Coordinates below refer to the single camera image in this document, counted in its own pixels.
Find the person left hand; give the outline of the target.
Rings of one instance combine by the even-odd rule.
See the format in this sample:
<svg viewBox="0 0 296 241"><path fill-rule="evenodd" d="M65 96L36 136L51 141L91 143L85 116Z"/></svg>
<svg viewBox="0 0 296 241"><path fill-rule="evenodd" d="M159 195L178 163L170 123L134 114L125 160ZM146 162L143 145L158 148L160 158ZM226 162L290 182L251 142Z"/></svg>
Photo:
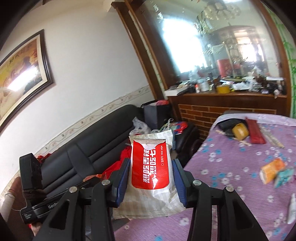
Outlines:
<svg viewBox="0 0 296 241"><path fill-rule="evenodd" d="M38 234L38 232L39 232L40 229L41 229L41 226L40 225L39 226L31 225L31 230L32 230L34 236L36 236Z"/></svg>

